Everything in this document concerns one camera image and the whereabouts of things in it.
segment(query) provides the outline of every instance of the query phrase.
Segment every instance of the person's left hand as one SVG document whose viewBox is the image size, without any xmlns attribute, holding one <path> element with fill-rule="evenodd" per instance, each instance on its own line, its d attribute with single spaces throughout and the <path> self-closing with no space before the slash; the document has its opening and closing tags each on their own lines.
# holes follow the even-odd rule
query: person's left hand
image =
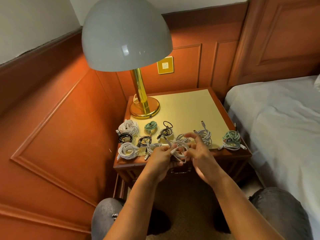
<svg viewBox="0 0 320 240">
<path fill-rule="evenodd" d="M 180 161 L 170 161 L 170 152 L 176 147 L 176 144 L 173 144 L 172 147 L 169 147 L 168 145 L 156 147 L 151 156 L 148 158 L 142 174 L 152 177 L 156 183 L 159 183 L 165 178 L 170 168 L 182 166 L 183 163 Z"/>
</svg>

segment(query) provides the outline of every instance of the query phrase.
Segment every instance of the orange wall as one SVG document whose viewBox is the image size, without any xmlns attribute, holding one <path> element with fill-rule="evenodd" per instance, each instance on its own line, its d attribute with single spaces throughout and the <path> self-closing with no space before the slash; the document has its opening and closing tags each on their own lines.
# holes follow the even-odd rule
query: orange wall
<svg viewBox="0 0 320 240">
<path fill-rule="evenodd" d="M 0 84 L 1 239 L 88 239 L 116 181 L 116 74 L 88 67 L 78 33 L 1 66 Z"/>
<path fill-rule="evenodd" d="M 142 67 L 147 93 L 212 86 L 223 100 L 248 3 L 164 15 L 172 35 L 174 73 Z M 128 99 L 135 94 L 129 71 L 117 72 Z"/>
</svg>

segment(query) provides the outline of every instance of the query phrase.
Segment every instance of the mattress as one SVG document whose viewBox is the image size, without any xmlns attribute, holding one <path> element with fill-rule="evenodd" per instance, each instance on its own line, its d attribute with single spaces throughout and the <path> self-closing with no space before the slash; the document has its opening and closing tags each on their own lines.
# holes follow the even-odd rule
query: mattress
<svg viewBox="0 0 320 240">
<path fill-rule="evenodd" d="M 247 142 L 265 186 L 289 191 L 320 239 L 320 92 L 316 76 L 233 87 L 224 107 Z"/>
</svg>

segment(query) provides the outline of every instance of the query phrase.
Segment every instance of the white wall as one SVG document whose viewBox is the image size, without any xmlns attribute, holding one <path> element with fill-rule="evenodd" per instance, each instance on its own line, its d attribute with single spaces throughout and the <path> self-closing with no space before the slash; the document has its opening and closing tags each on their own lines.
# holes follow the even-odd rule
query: white wall
<svg viewBox="0 0 320 240">
<path fill-rule="evenodd" d="M 0 0 L 0 64 L 79 27 L 70 0 Z"/>
<path fill-rule="evenodd" d="M 99 0 L 70 0 L 81 25 L 83 25 L 90 8 Z M 247 0 L 148 0 L 161 13 L 178 12 L 198 8 L 221 6 Z"/>
</svg>

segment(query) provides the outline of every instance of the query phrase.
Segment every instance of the hand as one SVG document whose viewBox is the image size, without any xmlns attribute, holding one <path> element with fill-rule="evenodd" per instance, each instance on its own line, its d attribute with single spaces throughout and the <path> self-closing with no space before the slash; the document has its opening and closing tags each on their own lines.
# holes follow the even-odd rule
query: hand
<svg viewBox="0 0 320 240">
<path fill-rule="evenodd" d="M 156 147 L 151 156 L 148 158 L 142 174 L 147 175 L 147 177 L 151 177 L 156 181 L 156 183 L 159 183 L 165 178 L 170 168 L 182 166 L 183 163 L 180 161 L 170 162 L 170 152 L 176 147 L 176 144 L 173 144 L 172 147 L 168 145 Z"/>
<path fill-rule="evenodd" d="M 219 179 L 221 167 L 198 134 L 187 133 L 184 137 L 194 139 L 194 142 L 188 144 L 190 148 L 184 155 L 192 159 L 193 166 L 199 177 L 213 187 Z"/>
</svg>

